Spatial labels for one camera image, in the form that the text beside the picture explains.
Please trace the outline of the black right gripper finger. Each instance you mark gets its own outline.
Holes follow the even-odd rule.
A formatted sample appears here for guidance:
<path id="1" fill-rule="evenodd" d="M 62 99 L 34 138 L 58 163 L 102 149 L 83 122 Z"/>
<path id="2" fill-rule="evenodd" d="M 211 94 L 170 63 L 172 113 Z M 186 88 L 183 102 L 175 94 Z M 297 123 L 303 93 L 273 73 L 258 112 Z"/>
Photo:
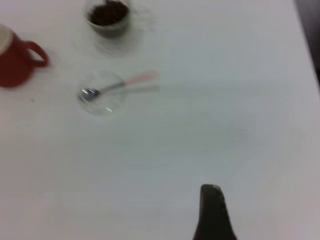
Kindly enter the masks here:
<path id="1" fill-rule="evenodd" d="M 200 188 L 199 218 L 194 240 L 236 240 L 225 196 L 218 185 L 203 184 Z"/>

